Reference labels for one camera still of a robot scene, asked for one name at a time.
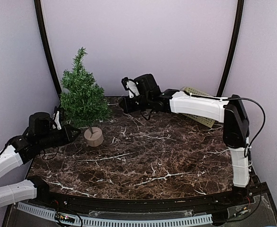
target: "green pine tree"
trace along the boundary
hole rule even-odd
[[[105,120],[110,110],[93,73],[86,71],[82,59],[86,49],[80,48],[73,59],[72,71],[63,72],[62,84],[68,92],[61,94],[61,107],[65,110],[66,120],[76,127],[91,126],[97,120]]]

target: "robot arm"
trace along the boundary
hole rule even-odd
[[[32,160],[42,150],[69,144],[79,136],[79,129],[70,125],[61,126],[58,115],[59,112],[56,112],[54,120],[48,113],[43,112],[29,117],[29,127],[24,134],[10,139],[0,152],[0,178]],[[39,177],[31,177],[13,185],[0,187],[0,207],[34,199],[47,191],[49,186]]]
[[[239,96],[199,96],[174,89],[161,92],[152,74],[134,80],[124,78],[122,84],[129,91],[129,96],[119,104],[125,113],[151,109],[151,112],[193,114],[222,122],[223,141],[232,157],[233,186],[248,186],[251,165],[245,151],[249,146],[249,119]]]

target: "marble tabletop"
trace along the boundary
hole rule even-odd
[[[223,127],[209,129],[181,114],[124,114],[117,97],[108,98],[112,117],[97,124],[104,142],[89,147],[83,133],[42,155],[28,176],[39,175],[50,190],[104,199],[172,199],[230,191],[232,165]],[[46,150],[51,158],[55,148]]]

